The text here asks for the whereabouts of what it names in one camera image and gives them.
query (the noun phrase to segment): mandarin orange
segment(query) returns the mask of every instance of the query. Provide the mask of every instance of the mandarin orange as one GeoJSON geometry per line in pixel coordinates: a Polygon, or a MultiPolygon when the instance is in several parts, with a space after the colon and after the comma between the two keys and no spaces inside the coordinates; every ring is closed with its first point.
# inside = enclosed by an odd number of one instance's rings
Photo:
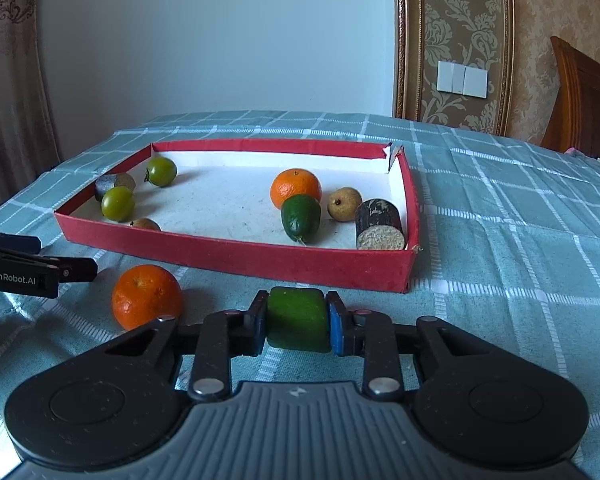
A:
{"type": "Polygon", "coordinates": [[[306,194],[318,202],[322,198],[322,187],[318,178],[311,171],[292,168],[280,173],[271,184],[269,196],[278,209],[282,203],[293,195],[306,194]]]}
{"type": "Polygon", "coordinates": [[[111,293],[111,309],[122,328],[132,330],[158,316],[180,317],[184,306],[178,280],[156,265],[133,267],[111,293]]]}

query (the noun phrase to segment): green fruit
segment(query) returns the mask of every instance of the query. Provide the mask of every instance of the green fruit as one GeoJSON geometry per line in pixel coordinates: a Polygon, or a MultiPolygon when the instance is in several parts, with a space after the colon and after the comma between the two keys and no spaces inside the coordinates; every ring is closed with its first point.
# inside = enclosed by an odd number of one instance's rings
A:
{"type": "Polygon", "coordinates": [[[116,186],[109,189],[102,197],[100,208],[102,214],[114,222],[125,221],[131,215],[136,201],[128,187],[116,186]]]}
{"type": "Polygon", "coordinates": [[[146,164],[145,182],[151,182],[154,186],[168,186],[178,174],[175,163],[163,156],[154,156],[146,164]]]}
{"type": "Polygon", "coordinates": [[[267,341],[274,348],[329,352],[329,319],[318,288],[275,286],[267,299],[267,341]]]}
{"type": "Polygon", "coordinates": [[[289,238],[304,244],[320,227],[320,203],[310,195],[293,195],[282,203],[280,216],[289,238]]]}

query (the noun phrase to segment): red cardboard tray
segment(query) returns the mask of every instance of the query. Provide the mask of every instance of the red cardboard tray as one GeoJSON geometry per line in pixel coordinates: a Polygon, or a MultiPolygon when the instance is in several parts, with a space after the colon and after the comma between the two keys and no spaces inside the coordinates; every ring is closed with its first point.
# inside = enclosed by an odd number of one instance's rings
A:
{"type": "Polygon", "coordinates": [[[129,172],[134,218],[148,216],[162,231],[141,230],[104,219],[94,183],[60,206],[56,219],[71,242],[188,267],[286,282],[406,291],[419,250],[418,199],[402,149],[339,140],[213,139],[158,142],[107,173],[129,172]],[[144,183],[146,161],[160,153],[176,162],[178,176],[166,188],[144,183]],[[324,232],[300,246],[282,229],[269,186],[280,171],[306,168],[323,188],[324,232]],[[353,222],[334,222],[326,200],[337,187],[356,187],[364,200],[391,200],[407,244],[401,251],[355,248],[353,222]]]}

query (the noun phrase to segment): wooden headboard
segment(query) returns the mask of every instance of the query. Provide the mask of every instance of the wooden headboard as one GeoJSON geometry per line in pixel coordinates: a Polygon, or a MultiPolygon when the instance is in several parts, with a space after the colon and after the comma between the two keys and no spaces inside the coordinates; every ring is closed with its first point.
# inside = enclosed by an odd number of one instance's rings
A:
{"type": "Polygon", "coordinates": [[[576,148],[600,156],[600,63],[552,36],[560,91],[542,146],[564,152],[576,148]]]}

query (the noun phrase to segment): patterned wallpaper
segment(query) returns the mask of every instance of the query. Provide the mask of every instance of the patterned wallpaper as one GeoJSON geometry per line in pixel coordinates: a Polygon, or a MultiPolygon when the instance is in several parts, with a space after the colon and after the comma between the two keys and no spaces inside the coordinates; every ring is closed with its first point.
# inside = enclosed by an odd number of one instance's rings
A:
{"type": "Polygon", "coordinates": [[[549,38],[600,63],[600,0],[515,0],[515,54],[507,137],[539,144],[560,87],[549,38]]]}
{"type": "Polygon", "coordinates": [[[424,0],[420,120],[492,133],[502,81],[502,0],[424,0]],[[486,99],[436,89],[438,61],[489,71],[486,99]]]}

